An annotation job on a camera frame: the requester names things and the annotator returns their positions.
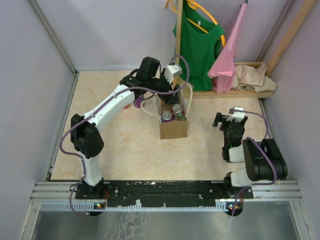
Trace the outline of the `red green soda can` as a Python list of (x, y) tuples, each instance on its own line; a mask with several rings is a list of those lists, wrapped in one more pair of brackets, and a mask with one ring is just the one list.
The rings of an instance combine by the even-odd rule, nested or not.
[(181, 104), (174, 104), (173, 106), (172, 106), (172, 114), (174, 115), (174, 116), (179, 116), (179, 117), (182, 117), (183, 116), (183, 114), (184, 114), (184, 108), (182, 107), (182, 105)]

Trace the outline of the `purple soda can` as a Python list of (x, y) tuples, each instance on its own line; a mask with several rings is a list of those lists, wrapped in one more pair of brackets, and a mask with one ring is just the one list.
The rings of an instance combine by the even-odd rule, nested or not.
[(175, 116), (169, 110), (165, 110), (161, 114), (161, 122), (162, 123), (171, 122), (172, 120), (174, 120), (174, 118), (175, 118)]
[(143, 99), (139, 97), (139, 98), (137, 98), (136, 100), (133, 101), (133, 105), (136, 108), (140, 109), (142, 102), (143, 102)]

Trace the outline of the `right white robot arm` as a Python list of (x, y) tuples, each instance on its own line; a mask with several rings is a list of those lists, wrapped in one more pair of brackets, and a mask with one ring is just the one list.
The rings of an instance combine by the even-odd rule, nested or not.
[(284, 157), (273, 138), (267, 138), (266, 133), (261, 141), (251, 137), (243, 138), (245, 123), (248, 120), (242, 108), (230, 110), (230, 115), (216, 113), (212, 126), (223, 133), (222, 158), (227, 163), (244, 163), (240, 170), (227, 173), (223, 179), (223, 192), (229, 198), (235, 198), (241, 188), (255, 185), (273, 185), (278, 180), (285, 180), (288, 176), (288, 167)]

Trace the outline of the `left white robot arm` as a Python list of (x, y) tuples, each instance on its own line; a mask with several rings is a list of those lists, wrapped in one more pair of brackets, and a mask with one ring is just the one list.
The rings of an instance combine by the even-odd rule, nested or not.
[(123, 77), (103, 102), (84, 115), (75, 114), (71, 118), (70, 141), (81, 157), (84, 175), (77, 190), (84, 197), (97, 199), (104, 192), (99, 154), (104, 148), (101, 131), (108, 122), (146, 92), (160, 95), (166, 103), (177, 95), (172, 83), (182, 73), (182, 68), (171, 61), (156, 77), (160, 65), (155, 58), (145, 57), (140, 67)]

